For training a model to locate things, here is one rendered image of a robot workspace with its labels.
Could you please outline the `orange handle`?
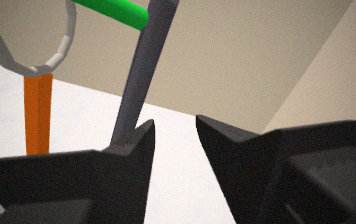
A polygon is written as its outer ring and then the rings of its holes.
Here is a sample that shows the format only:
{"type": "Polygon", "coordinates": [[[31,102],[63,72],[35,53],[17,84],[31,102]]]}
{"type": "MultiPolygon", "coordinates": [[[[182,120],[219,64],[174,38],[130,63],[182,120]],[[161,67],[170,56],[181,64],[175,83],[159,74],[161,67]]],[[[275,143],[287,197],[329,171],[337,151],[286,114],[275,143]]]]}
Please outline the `orange handle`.
{"type": "Polygon", "coordinates": [[[26,155],[49,153],[53,72],[67,56],[73,43],[76,25],[76,5],[65,0],[67,19],[65,36],[57,53],[44,65],[28,67],[15,60],[0,35],[0,65],[24,76],[24,113],[26,155]]]}

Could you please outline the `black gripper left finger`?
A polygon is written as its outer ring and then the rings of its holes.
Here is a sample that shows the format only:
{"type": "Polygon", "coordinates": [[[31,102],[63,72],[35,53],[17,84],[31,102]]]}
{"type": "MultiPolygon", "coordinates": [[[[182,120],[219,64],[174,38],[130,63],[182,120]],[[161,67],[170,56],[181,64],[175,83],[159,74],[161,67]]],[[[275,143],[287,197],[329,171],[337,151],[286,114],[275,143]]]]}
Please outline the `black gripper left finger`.
{"type": "Polygon", "coordinates": [[[0,205],[92,199],[106,224],[144,224],[155,152],[148,119],[103,148],[0,158],[0,205]]]}

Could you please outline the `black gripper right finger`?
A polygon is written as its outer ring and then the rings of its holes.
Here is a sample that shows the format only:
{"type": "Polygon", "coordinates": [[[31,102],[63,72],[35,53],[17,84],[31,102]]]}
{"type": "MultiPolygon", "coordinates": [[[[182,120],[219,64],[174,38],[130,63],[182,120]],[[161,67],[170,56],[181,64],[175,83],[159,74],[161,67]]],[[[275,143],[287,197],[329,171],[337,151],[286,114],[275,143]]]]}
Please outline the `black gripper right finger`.
{"type": "Polygon", "coordinates": [[[200,143],[236,224],[263,224],[286,160],[353,146],[356,120],[275,129],[259,135],[195,116],[200,143]]]}

